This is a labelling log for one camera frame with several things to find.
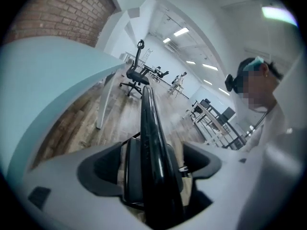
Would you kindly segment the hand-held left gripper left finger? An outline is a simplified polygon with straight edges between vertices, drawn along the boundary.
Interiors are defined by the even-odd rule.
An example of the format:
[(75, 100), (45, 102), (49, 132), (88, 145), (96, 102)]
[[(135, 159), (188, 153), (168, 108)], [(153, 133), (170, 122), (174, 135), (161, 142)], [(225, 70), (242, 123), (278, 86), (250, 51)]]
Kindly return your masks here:
[(13, 191), (48, 230), (144, 230), (121, 199), (121, 143), (56, 156), (27, 173)]

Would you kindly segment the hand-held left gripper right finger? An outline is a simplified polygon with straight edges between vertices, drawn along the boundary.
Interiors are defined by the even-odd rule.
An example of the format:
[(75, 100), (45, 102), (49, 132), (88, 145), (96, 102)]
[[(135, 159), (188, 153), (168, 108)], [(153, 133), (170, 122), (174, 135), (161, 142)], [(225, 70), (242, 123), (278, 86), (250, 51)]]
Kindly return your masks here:
[(305, 180), (305, 130), (289, 129), (249, 153), (184, 143), (196, 189), (210, 205), (183, 230), (262, 230), (299, 223)]

